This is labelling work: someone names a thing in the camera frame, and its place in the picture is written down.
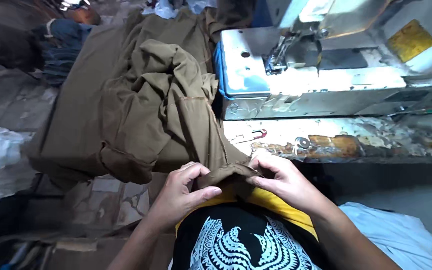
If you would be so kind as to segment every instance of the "white printed pattern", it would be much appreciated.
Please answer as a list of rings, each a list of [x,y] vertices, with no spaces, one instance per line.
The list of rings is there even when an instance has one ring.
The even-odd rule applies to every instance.
[[[269,217],[264,235],[253,234],[261,244],[258,266],[238,239],[240,227],[225,233],[220,219],[208,217],[191,252],[192,270],[313,270],[319,269],[284,225]]]

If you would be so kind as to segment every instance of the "fabric pile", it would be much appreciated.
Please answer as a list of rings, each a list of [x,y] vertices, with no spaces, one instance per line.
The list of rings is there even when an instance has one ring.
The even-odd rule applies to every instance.
[[[43,76],[48,84],[59,87],[64,83],[92,27],[74,20],[52,19],[33,30],[42,48]]]
[[[134,10],[123,26],[94,27],[27,149],[33,168],[67,189],[105,174],[144,184],[189,161],[211,170],[246,161],[211,109],[211,58],[219,32],[249,26],[253,6],[221,0],[168,20]]]

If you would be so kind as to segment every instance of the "red clip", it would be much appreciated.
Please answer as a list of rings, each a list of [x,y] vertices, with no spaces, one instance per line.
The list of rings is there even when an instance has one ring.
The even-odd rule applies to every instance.
[[[268,134],[268,132],[266,131],[266,129],[255,130],[255,131],[253,131],[251,133],[256,133],[256,132],[261,132],[261,136],[256,136],[256,137],[253,138],[253,140],[264,138],[264,137],[266,137],[266,134]]]

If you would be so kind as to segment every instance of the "sewing machine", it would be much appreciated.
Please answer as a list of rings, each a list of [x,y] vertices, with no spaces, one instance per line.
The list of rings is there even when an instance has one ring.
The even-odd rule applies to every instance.
[[[432,107],[431,0],[259,0],[221,33],[225,120]]]

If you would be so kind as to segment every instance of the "rusty table surface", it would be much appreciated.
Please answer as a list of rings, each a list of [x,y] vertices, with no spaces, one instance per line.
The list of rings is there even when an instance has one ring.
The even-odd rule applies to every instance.
[[[432,163],[432,132],[411,129],[389,117],[224,122],[229,140],[243,134],[248,138],[251,132],[262,129],[267,131],[265,137],[246,142],[233,140],[234,146],[247,155],[266,149],[310,163]],[[308,139],[309,148],[298,146],[298,137]]]

